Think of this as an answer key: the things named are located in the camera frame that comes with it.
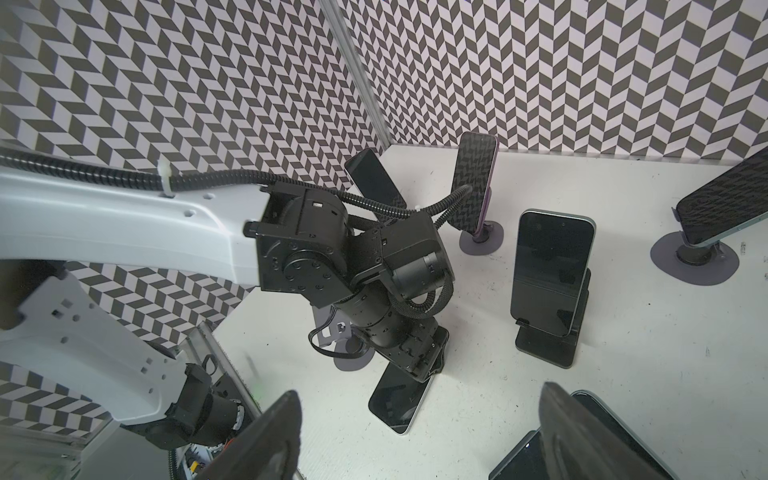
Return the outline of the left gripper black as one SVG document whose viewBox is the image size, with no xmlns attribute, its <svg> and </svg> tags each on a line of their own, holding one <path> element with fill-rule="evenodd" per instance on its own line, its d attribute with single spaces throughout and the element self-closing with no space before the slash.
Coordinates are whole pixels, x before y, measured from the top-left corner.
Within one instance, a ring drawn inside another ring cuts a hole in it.
<svg viewBox="0 0 768 480">
<path fill-rule="evenodd" d="M 448 340 L 449 331 L 434 318 L 414 320 L 404 340 L 384 349 L 383 357 L 412 380 L 424 383 L 443 371 Z"/>
</svg>

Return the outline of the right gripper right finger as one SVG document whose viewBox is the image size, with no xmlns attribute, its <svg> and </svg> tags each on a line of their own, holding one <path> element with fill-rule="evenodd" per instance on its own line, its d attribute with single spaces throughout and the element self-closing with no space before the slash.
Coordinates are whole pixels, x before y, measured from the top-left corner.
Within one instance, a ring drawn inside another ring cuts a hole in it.
<svg viewBox="0 0 768 480">
<path fill-rule="evenodd" d="M 560 385 L 546 382 L 538 414 L 551 479 L 652 479 L 654 469 Z"/>
</svg>

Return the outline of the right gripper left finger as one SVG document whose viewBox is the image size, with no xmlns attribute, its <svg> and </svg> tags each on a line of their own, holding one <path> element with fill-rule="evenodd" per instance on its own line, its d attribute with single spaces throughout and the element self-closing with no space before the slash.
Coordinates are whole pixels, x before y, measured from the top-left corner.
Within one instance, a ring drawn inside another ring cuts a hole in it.
<svg viewBox="0 0 768 480">
<path fill-rule="evenodd" d="M 194 478 L 290 480 L 298 470 L 301 426 L 299 395 L 289 390 Z"/>
</svg>

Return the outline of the white-edged phone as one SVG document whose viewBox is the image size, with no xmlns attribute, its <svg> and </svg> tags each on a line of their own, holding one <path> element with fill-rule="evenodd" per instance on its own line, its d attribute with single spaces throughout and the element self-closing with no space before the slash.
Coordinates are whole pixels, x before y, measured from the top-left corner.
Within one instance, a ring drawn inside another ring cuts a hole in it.
<svg viewBox="0 0 768 480">
<path fill-rule="evenodd" d="M 368 400 L 368 410 L 395 434 L 405 435 L 431 383 L 432 379 L 417 382 L 389 364 Z"/>
</svg>

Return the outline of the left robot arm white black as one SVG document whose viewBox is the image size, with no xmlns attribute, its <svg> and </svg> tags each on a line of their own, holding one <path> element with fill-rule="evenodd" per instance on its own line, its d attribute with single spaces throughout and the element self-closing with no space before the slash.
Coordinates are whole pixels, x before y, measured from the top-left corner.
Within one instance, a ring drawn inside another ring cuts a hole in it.
<svg viewBox="0 0 768 480">
<path fill-rule="evenodd" d="M 471 194 L 413 210 L 258 170 L 173 174 L 1 150 L 1 358 L 72 388 L 153 445 L 216 447 L 243 422 L 205 368 L 112 320 L 66 263 L 172 269 L 342 310 L 364 350 L 440 372 L 455 279 L 439 228 Z"/>
</svg>

